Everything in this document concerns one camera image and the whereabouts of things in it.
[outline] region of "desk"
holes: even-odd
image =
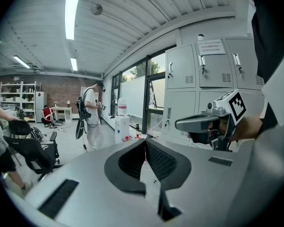
[[[67,108],[67,107],[52,107],[50,108],[52,110],[61,110],[64,111],[64,120],[65,120],[65,124],[71,124],[72,122],[72,108]]]

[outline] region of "red object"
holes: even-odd
[[[46,118],[46,116],[49,115],[49,114],[51,114],[51,111],[53,112],[53,110],[52,110],[52,109],[49,109],[49,108],[44,108],[42,111],[43,111],[43,114],[44,114],[45,122],[50,123],[50,122],[51,122],[51,121],[49,120],[50,117],[47,117],[47,118]]]

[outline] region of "chair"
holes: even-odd
[[[53,132],[50,141],[53,143],[41,144],[36,139],[16,139],[15,135],[28,135],[31,132],[29,124],[25,121],[9,122],[11,137],[3,136],[5,141],[16,152],[25,158],[27,166],[36,174],[41,174],[40,181],[46,174],[53,172],[53,169],[59,168],[60,164],[58,146],[56,143],[57,132]]]

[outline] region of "floor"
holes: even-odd
[[[73,160],[75,157],[86,153],[85,149],[83,148],[83,139],[82,137],[77,140],[75,138],[75,131],[77,127],[77,120],[73,120],[71,125],[63,125],[63,131],[58,131],[58,129],[52,130],[49,128],[45,128],[42,123],[30,123],[31,127],[37,127],[43,134],[46,134],[45,141],[43,143],[49,142],[50,136],[53,131],[57,132],[56,142],[58,144],[58,150],[60,154],[60,164],[65,165]],[[115,132],[111,129],[111,127],[104,121],[102,121],[102,129],[105,135],[104,138],[104,147],[110,147],[115,144]],[[134,136],[135,130],[131,128],[131,135]],[[16,163],[17,171],[19,172],[22,180],[24,182],[32,181],[33,185],[38,184],[38,178],[40,175],[37,175],[32,171],[25,163],[25,159],[20,155],[16,154],[19,162],[22,166],[17,162],[14,158]],[[144,162],[142,169],[141,169],[141,182],[146,184],[147,194],[145,199],[150,203],[150,205],[157,209],[158,207],[158,200],[159,200],[159,192],[160,192],[160,182],[157,181],[155,174],[153,173],[151,167],[147,162]],[[19,189],[17,185],[15,185],[10,179],[7,178],[9,188],[14,191],[15,193],[19,193]]]

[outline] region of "locker handle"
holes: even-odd
[[[200,66],[203,66],[201,56],[198,55]]]
[[[232,54],[232,56],[233,56],[233,60],[234,60],[234,62],[235,62],[235,64],[236,64],[236,66],[237,66],[238,63],[237,63],[236,55],[235,55],[235,54]]]
[[[203,66],[205,66],[206,64],[205,64],[205,57],[202,55],[202,64],[203,64]]]
[[[240,60],[239,60],[238,53],[236,53],[236,59],[237,59],[238,66],[241,66],[241,63],[240,63]]]
[[[171,107],[167,107],[167,118],[170,119]]]
[[[173,72],[173,69],[172,69],[172,62],[169,64],[169,72]]]

